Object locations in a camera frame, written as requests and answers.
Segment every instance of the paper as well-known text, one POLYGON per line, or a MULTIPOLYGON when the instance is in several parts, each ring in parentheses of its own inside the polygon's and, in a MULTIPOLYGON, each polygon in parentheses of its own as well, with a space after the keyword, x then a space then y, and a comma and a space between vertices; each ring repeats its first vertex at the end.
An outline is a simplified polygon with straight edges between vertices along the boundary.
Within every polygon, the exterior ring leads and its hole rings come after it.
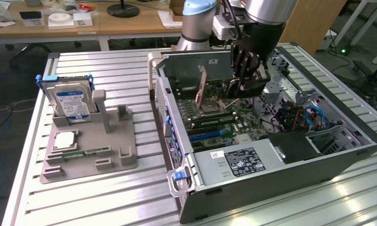
POLYGON ((9 25, 15 25, 15 22, 9 21, 9 22, 0 23, 0 27, 7 27, 9 25))
POLYGON ((169 12, 158 11, 157 14, 165 28, 181 28, 182 22, 174 22, 169 12))
POLYGON ((11 3, 9 2, 5 2, 5 1, 0 1, 0 5, 3 5, 3 7, 5 9, 8 9, 8 7, 11 6, 11 3))

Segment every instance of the blue cable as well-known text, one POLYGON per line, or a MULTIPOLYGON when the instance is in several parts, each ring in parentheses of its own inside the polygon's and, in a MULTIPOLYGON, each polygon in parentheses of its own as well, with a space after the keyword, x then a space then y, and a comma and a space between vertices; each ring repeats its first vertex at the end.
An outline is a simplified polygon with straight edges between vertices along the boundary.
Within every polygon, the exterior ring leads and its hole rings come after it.
MULTIPOLYGON (((0 118, 1 119, 7 119, 8 117, 7 116, 1 116, 0 115, 0 118)), ((8 132, 8 130, 9 130, 9 128, 11 128, 11 125, 12 125, 12 120, 11 120, 11 118, 8 119, 8 126, 7 126, 7 128, 4 129, 4 131, 0 133, 0 137, 8 132)))
POLYGON ((1 167, 1 170, 3 170, 3 176, 4 176, 4 186, 0 190, 0 195, 4 193, 7 187, 8 187, 8 176, 7 176, 7 171, 5 171, 5 167, 4 167, 4 162, 3 162, 3 159, 1 159, 1 156, 0 156, 0 167, 1 167))
POLYGON ((317 106, 314 106, 314 105, 309 105, 309 106, 304 109, 304 116, 306 117, 308 124, 309 124, 310 126, 314 126, 312 120, 308 118, 308 114, 309 114, 309 113, 308 113, 308 109, 314 109, 314 110, 318 112, 320 117, 322 117, 324 124, 325 124, 324 126, 321 125, 321 127, 326 127, 326 125, 328 125, 326 117, 324 116, 322 110, 321 110, 317 106))

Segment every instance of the floor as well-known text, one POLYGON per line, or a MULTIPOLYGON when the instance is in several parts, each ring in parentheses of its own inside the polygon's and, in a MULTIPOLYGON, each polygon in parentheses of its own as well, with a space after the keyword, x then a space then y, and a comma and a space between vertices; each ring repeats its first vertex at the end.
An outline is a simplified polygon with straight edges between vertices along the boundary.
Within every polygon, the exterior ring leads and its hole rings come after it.
MULTIPOLYGON (((333 29, 338 31, 345 24, 349 14, 337 18, 333 24, 333 29)), ((350 31, 345 37, 350 37, 357 27, 362 24, 361 20, 353 24, 350 31)), ((176 38, 166 38, 168 44, 176 44, 176 38)), ((346 43, 346 38, 341 41, 338 47, 342 47, 346 43)), ((80 48, 75 47, 73 42, 61 42, 61 43, 48 43, 47 46, 53 52, 87 52, 87 51, 99 51, 100 46, 96 41, 83 41, 83 46, 80 48)), ((346 59, 348 60, 361 60, 366 63, 368 67, 374 70, 377 67, 370 63, 374 56, 377 55, 377 28, 372 27, 365 37, 358 43, 358 53, 352 52, 346 59)), ((8 68, 8 59, 13 56, 16 51, 19 51, 24 45, 15 45, 15 50, 8 51, 4 45, 0 45, 0 103, 13 103, 16 101, 36 98, 37 95, 37 86, 35 83, 35 76, 44 71, 47 53, 35 49, 31 53, 27 54, 24 58, 19 60, 20 69, 17 71, 8 68)), ((136 46, 129 45, 129 40, 112 40, 111 49, 132 49, 132 48, 154 48, 162 47, 160 39, 139 39, 136 40, 136 46)), ((346 62, 326 53, 326 51, 318 51, 314 54, 316 59, 321 64, 330 70, 337 66, 344 65, 346 62)), ((352 65, 342 67, 336 70, 337 74, 348 76, 352 78, 354 76, 354 71, 352 70, 352 65)), ((33 107, 33 101, 19 104, 15 106, 15 110, 28 109, 33 107)), ((7 117, 9 112, 0 112, 0 117, 7 117)), ((27 136, 29 119, 32 116, 32 111, 19 112, 12 114, 12 126, 8 129, 4 136, 0 137, 0 155, 3 158, 3 163, 5 166, 5 172, 8 175, 8 186, 5 187, 3 193, 0 194, 0 224, 4 216, 8 196, 11 193, 12 181, 16 174, 19 159, 23 151, 24 139, 27 136)), ((0 168, 0 190, 3 188, 4 170, 0 168)))

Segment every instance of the aluminum table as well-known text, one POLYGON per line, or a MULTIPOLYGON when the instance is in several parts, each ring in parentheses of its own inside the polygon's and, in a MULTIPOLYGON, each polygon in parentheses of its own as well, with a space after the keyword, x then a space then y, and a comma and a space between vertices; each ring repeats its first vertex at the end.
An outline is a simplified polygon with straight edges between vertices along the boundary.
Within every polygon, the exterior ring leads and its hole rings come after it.
MULTIPOLYGON (((377 112, 317 63, 308 53, 281 44, 377 132, 377 112)), ((105 89, 105 105, 128 104, 133 110, 139 167, 57 183, 40 184, 53 109, 43 93, 28 130, 21 161, 3 225, 178 226, 177 205, 169 194, 166 168, 148 96, 147 49, 64 53, 48 59, 44 74, 95 76, 105 89)), ((289 68, 306 90, 309 82, 289 68)), ((241 207, 198 222, 218 226, 377 225, 377 153, 356 163, 332 181, 241 207)))

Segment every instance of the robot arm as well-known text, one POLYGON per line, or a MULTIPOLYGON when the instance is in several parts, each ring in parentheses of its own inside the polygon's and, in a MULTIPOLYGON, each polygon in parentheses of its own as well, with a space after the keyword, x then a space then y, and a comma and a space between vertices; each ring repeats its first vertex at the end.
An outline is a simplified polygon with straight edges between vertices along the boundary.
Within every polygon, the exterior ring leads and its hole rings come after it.
POLYGON ((232 7, 228 0, 222 2, 225 12, 214 20, 222 20, 217 23, 226 25, 225 29, 236 38, 232 44, 233 80, 228 96, 250 97, 261 93, 270 80, 266 60, 277 46, 297 0, 242 0, 245 10, 232 7))

